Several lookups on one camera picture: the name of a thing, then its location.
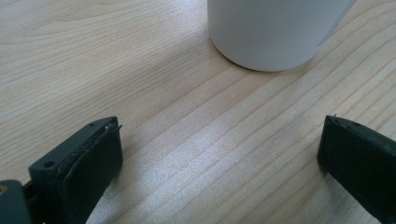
white cylindrical container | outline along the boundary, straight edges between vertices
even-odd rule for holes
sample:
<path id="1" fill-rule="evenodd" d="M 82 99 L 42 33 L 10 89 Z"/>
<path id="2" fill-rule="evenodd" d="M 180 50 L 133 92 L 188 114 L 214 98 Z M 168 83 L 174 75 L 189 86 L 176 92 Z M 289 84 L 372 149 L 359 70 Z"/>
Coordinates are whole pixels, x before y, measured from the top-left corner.
<path id="1" fill-rule="evenodd" d="M 355 0 L 208 0 L 210 37 L 231 61 L 283 71 L 311 59 Z"/>

black object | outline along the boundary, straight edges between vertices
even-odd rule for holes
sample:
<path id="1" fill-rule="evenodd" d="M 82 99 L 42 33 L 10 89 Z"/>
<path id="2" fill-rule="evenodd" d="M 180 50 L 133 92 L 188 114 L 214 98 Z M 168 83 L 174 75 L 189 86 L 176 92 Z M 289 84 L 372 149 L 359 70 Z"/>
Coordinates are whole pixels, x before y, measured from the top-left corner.
<path id="1" fill-rule="evenodd" d="M 380 222 L 396 223 L 396 142 L 354 121 L 327 116 L 318 163 Z"/>
<path id="2" fill-rule="evenodd" d="M 92 122 L 29 167 L 0 181 L 0 223 L 85 223 L 122 166 L 117 117 Z"/>

table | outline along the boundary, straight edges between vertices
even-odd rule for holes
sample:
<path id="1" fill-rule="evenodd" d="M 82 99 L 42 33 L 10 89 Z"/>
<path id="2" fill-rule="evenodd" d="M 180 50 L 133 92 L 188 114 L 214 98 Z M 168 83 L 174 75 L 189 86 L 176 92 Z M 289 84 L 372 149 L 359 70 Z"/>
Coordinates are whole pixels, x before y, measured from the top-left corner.
<path id="1" fill-rule="evenodd" d="M 123 168 L 88 223 L 377 223 L 316 155 L 326 115 L 396 138 L 396 2 L 358 0 L 279 73 L 225 59 L 204 0 L 0 3 L 1 179 L 118 116 Z"/>

wooden surface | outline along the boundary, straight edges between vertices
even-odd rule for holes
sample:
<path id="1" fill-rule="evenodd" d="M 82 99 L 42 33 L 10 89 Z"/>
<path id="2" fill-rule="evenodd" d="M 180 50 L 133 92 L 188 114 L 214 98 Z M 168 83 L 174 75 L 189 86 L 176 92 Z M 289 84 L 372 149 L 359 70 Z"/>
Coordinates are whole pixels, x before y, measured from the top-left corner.
<path id="1" fill-rule="evenodd" d="M 0 179 L 115 115 L 124 165 L 88 223 L 377 223 L 316 154 L 328 114 L 396 138 L 396 1 L 358 0 L 281 73 L 222 57 L 205 0 L 3 0 L 0 30 Z"/>

light wood tabletop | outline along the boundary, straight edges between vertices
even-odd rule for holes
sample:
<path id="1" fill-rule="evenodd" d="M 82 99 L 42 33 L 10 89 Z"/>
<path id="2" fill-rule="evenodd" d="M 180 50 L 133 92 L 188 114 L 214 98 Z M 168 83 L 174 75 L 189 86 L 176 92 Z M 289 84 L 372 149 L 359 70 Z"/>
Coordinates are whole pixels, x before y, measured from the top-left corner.
<path id="1" fill-rule="evenodd" d="M 88 223 L 377 223 L 319 170 L 326 115 L 396 139 L 396 1 L 358 0 L 312 60 L 225 59 L 205 0 L 0 2 L 0 179 L 118 116 L 124 164 Z"/>

